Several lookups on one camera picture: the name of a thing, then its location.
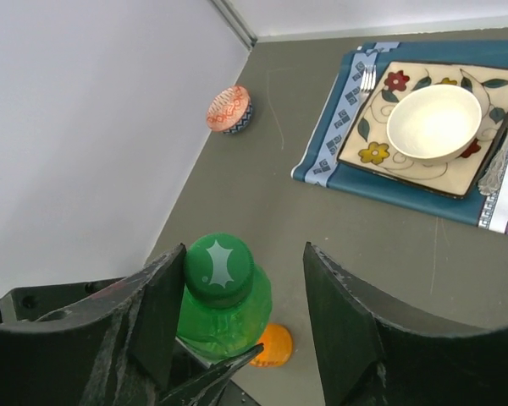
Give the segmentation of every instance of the gray table surface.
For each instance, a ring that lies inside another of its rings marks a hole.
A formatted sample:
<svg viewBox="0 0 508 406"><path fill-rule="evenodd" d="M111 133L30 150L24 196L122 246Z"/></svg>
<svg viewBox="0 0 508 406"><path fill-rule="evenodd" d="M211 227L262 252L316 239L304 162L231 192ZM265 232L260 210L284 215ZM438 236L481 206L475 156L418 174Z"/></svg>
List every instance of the gray table surface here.
<svg viewBox="0 0 508 406"><path fill-rule="evenodd" d="M479 38L508 39L508 29L384 40ZM295 339L284 367L248 366L235 378L262 406L323 405L301 262L306 241L420 309L475 326L508 324L508 237L290 177L342 55L372 40L381 38L258 44L238 80L251 92L251 125L236 136L211 134L152 253L215 231L250 245L273 283L272 321Z"/></svg>

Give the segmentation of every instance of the square plate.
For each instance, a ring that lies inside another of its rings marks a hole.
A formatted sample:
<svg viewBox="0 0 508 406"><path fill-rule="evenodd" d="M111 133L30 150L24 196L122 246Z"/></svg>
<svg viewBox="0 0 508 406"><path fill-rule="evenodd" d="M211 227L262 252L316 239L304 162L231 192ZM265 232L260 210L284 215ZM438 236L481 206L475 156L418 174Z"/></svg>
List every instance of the square plate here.
<svg viewBox="0 0 508 406"><path fill-rule="evenodd" d="M482 107L476 139L457 159L429 166L400 154L389 143L386 123L395 105L430 85L459 85ZM508 69L486 66L399 62L389 64L351 126L339 161L454 198L464 197L478 181L508 126Z"/></svg>

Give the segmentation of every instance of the small decorative bowl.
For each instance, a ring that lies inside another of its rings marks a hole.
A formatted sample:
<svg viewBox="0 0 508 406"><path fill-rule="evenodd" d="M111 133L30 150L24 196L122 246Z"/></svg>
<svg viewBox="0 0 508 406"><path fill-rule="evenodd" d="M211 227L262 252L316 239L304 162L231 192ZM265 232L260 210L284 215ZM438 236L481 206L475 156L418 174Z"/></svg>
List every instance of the small decorative bowl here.
<svg viewBox="0 0 508 406"><path fill-rule="evenodd" d="M425 165L456 159L474 140L482 108L466 89L435 85L401 100L388 119L388 139L404 156Z"/></svg>
<svg viewBox="0 0 508 406"><path fill-rule="evenodd" d="M243 86L232 86L216 96L207 112L207 125L212 131L235 134L251 121L252 104Z"/></svg>

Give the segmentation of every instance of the red patterned bowl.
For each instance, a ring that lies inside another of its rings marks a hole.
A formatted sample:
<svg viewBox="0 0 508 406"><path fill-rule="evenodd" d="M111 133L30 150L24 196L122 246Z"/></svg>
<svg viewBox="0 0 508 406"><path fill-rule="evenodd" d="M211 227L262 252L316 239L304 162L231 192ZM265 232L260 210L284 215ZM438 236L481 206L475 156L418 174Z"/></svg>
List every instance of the red patterned bowl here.
<svg viewBox="0 0 508 406"><path fill-rule="evenodd" d="M248 125L252 117L251 97L243 86L232 86L216 96L207 112L212 131L234 134Z"/></svg>

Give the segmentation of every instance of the green bottle cap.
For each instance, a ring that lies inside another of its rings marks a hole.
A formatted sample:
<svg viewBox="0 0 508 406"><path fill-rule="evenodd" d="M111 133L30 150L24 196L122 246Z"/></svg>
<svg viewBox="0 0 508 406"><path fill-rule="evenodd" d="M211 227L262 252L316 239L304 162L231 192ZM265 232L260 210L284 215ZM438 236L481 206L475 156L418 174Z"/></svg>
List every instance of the green bottle cap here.
<svg viewBox="0 0 508 406"><path fill-rule="evenodd" d="M207 307L232 307L251 292L254 269L243 241L225 233L208 234L186 252L186 287Z"/></svg>

